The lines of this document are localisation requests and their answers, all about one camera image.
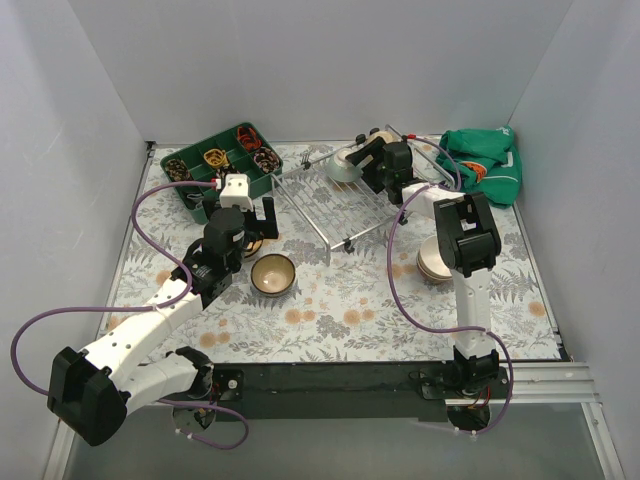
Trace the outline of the dark patterned bowl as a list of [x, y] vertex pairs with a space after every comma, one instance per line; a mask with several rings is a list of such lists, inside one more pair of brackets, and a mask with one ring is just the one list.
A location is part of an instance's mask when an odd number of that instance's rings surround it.
[[274, 297], [287, 292], [296, 280], [294, 263], [281, 254], [259, 258], [251, 268], [252, 286], [261, 294]]

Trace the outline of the light green bowl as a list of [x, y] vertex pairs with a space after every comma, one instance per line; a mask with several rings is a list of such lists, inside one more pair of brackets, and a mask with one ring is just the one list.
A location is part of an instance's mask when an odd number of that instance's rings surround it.
[[339, 183], [352, 183], [361, 178], [362, 170], [347, 160], [351, 153], [351, 149], [342, 148], [327, 161], [325, 172], [330, 179]]

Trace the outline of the cream embossed bowl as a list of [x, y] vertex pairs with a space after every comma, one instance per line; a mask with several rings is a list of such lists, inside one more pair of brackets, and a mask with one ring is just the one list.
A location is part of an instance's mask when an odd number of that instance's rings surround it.
[[450, 269], [440, 255], [436, 235], [429, 236], [421, 244], [417, 254], [417, 263], [427, 275], [433, 278], [439, 280], [451, 278]]

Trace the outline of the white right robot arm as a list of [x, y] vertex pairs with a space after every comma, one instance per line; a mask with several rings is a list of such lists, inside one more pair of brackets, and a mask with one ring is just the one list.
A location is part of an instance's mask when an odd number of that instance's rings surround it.
[[[454, 337], [453, 361], [444, 385], [464, 397], [479, 395], [499, 375], [496, 346], [500, 340], [491, 331], [489, 286], [501, 252], [501, 239], [486, 196], [465, 194], [418, 179], [408, 140], [387, 140], [380, 131], [359, 135], [356, 148], [344, 156], [344, 162], [359, 171], [359, 177], [372, 191], [384, 191], [389, 202], [399, 208], [386, 253], [389, 288], [398, 310], [419, 330]], [[454, 327], [439, 329], [420, 324], [406, 311], [397, 294], [392, 250], [397, 225], [406, 212], [435, 222], [437, 251], [454, 284]]]

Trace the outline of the tan bowl front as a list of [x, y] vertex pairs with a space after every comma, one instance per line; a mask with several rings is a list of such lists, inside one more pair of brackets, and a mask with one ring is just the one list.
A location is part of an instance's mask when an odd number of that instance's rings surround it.
[[254, 256], [256, 256], [262, 248], [263, 242], [264, 240], [262, 238], [251, 241], [244, 249], [243, 260], [248, 261], [249, 259], [252, 259]]

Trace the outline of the beige bowl back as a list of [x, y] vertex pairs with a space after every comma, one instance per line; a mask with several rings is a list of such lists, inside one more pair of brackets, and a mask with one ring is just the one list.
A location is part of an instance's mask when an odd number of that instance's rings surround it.
[[391, 132], [388, 131], [377, 131], [374, 132], [373, 134], [371, 134], [365, 144], [368, 145], [374, 141], [376, 141], [377, 139], [382, 139], [385, 143], [392, 143], [395, 140], [394, 135]]

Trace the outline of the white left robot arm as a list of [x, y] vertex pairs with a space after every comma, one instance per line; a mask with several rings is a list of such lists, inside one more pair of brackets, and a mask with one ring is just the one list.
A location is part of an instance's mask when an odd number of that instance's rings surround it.
[[204, 353], [181, 347], [160, 361], [144, 360], [231, 285], [249, 241], [278, 237], [274, 201], [265, 197], [262, 203], [262, 220], [236, 206], [215, 209], [202, 238], [189, 247], [147, 311], [130, 316], [81, 351], [66, 347], [55, 356], [47, 406], [86, 443], [103, 444], [128, 415], [167, 396], [214, 398], [214, 367]]

